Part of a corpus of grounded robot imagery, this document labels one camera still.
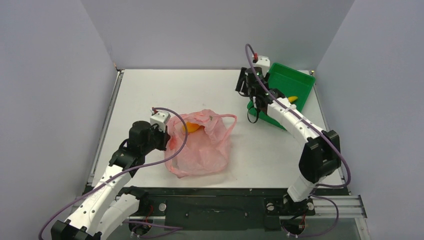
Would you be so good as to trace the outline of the yellow fake banana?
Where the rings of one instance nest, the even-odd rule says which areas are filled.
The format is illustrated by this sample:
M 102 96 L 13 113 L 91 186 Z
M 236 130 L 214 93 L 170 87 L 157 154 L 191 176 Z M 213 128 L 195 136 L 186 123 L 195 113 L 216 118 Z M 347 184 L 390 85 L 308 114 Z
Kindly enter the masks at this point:
M 290 97 L 288 97 L 288 101 L 292 104 L 292 103 L 294 103 L 295 101 L 297 101 L 298 100 L 298 97 L 297 96 L 290 96 Z

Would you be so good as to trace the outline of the orange yellow fake mango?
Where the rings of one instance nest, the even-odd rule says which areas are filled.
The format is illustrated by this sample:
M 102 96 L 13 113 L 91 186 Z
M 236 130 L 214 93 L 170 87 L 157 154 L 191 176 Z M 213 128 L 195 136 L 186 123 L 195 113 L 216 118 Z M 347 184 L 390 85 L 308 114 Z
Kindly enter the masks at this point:
M 197 123 L 192 123 L 192 122 L 186 122 L 185 123 L 185 125 L 183 125 L 182 127 L 181 127 L 181 131 L 183 132 L 183 133 L 185 133 L 185 132 L 187 132 L 187 133 L 194 133 L 194 132 L 196 132 L 197 130 L 199 130 L 199 129 L 201 129 L 201 128 L 203 128 L 203 126 L 202 125 L 199 125 L 199 124 L 197 124 Z

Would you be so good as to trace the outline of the pink plastic bag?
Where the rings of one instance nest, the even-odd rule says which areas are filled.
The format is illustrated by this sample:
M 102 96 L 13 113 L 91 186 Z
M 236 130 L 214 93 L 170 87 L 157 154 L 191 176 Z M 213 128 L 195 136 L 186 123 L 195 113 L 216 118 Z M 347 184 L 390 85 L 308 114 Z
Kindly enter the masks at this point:
M 167 123 L 170 139 L 164 157 L 174 155 L 181 145 L 183 149 L 165 162 L 168 171 L 178 178 L 214 174 L 224 170 L 230 162 L 232 143 L 230 135 L 236 126 L 234 114 L 218 114 L 210 109 L 182 114 L 187 125 L 199 125 L 194 132 L 186 132 L 183 123 L 173 116 Z

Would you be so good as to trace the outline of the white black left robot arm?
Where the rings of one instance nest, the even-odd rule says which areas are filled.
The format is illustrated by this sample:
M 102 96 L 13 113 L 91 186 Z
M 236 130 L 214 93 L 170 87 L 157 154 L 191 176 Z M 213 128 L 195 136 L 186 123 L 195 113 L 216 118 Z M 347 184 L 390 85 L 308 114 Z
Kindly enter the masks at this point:
M 51 227 L 53 240 L 99 240 L 106 231 L 101 220 L 115 196 L 145 163 L 153 150 L 166 150 L 170 136 L 166 120 L 136 121 L 125 139 L 112 154 L 100 181 L 65 221 L 57 220 Z

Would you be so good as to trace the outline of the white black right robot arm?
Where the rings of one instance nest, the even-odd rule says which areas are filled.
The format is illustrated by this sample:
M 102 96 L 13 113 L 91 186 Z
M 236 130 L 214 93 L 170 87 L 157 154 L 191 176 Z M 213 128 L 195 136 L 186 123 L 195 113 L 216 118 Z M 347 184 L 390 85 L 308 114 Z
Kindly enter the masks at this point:
M 335 131 L 325 131 L 304 117 L 281 91 L 269 88 L 261 67 L 241 68 L 235 90 L 249 97 L 257 113 L 277 121 L 303 147 L 300 176 L 282 199 L 283 209 L 294 214 L 313 189 L 341 167 L 340 138 Z

